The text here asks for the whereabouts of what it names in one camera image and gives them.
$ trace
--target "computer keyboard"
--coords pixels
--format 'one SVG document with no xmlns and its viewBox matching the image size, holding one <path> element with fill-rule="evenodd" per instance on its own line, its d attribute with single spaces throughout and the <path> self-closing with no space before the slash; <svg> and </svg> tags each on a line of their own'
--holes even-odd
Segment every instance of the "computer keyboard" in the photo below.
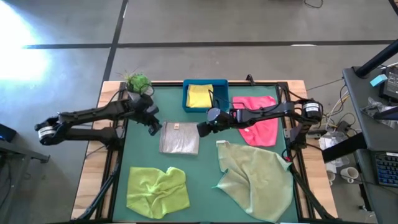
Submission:
<svg viewBox="0 0 398 224">
<path fill-rule="evenodd" d="M 373 160 L 379 184 L 398 187 L 398 153 L 374 152 Z"/>
</svg>

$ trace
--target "yellow cloth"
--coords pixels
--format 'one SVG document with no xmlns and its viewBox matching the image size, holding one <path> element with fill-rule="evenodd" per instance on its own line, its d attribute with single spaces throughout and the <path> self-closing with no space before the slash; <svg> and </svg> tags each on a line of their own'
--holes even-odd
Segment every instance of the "yellow cloth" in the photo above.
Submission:
<svg viewBox="0 0 398 224">
<path fill-rule="evenodd" d="M 169 167 L 130 167 L 127 208 L 149 218 L 163 218 L 190 206 L 184 171 Z"/>
<path fill-rule="evenodd" d="M 213 85 L 189 85 L 187 96 L 187 107 L 189 108 L 211 108 L 209 90 L 213 92 Z"/>
</svg>

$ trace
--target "gray cloth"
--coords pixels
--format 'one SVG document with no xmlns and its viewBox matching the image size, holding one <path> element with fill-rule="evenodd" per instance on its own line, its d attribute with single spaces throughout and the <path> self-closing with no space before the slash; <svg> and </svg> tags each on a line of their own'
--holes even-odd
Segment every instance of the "gray cloth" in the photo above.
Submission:
<svg viewBox="0 0 398 224">
<path fill-rule="evenodd" d="M 160 134 L 159 151 L 197 155 L 199 138 L 197 123 L 164 122 Z"/>
</svg>

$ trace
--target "blue plastic bin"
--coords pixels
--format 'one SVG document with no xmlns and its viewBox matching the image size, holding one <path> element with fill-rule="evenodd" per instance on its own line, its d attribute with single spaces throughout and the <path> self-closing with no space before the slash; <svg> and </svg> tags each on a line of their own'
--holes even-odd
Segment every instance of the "blue plastic bin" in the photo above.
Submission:
<svg viewBox="0 0 398 224">
<path fill-rule="evenodd" d="M 184 80 L 182 83 L 182 108 L 187 113 L 206 113 L 209 108 L 189 108 L 187 107 L 187 96 L 188 96 L 188 86 L 189 84 L 193 85 L 213 85 L 213 104 L 214 106 L 219 107 L 223 111 L 227 111 L 229 109 L 229 103 L 225 100 L 229 100 L 228 95 L 228 80 L 210 80 L 210 79 L 192 79 L 192 80 Z"/>
</svg>

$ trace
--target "yellow-green cloth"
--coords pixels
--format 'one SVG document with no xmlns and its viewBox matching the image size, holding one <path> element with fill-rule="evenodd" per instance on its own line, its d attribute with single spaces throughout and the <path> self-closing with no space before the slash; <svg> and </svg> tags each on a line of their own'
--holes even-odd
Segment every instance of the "yellow-green cloth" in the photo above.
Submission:
<svg viewBox="0 0 398 224">
<path fill-rule="evenodd" d="M 189 108 L 211 108 L 209 90 L 213 92 L 213 85 L 191 85 L 188 86 L 187 107 Z"/>
<path fill-rule="evenodd" d="M 254 218 L 275 223 L 292 203 L 293 176 L 276 152 L 217 141 L 220 169 L 217 186 Z"/>
<path fill-rule="evenodd" d="M 130 167 L 127 208 L 160 219 L 189 206 L 184 171 L 169 167 L 164 173 L 151 167 Z"/>
</svg>

